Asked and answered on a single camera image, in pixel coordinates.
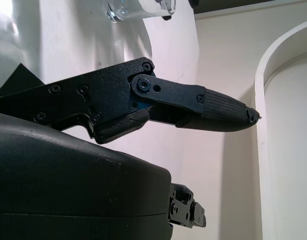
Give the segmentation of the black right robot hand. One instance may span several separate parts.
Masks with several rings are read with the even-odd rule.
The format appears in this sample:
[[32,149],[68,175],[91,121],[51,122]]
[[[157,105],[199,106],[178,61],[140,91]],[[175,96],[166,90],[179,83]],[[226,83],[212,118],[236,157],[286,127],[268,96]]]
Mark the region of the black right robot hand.
[[168,170],[104,144],[155,121],[236,132],[260,114],[155,76],[145,57],[44,84],[23,64],[0,88],[0,240],[169,240],[204,208]]

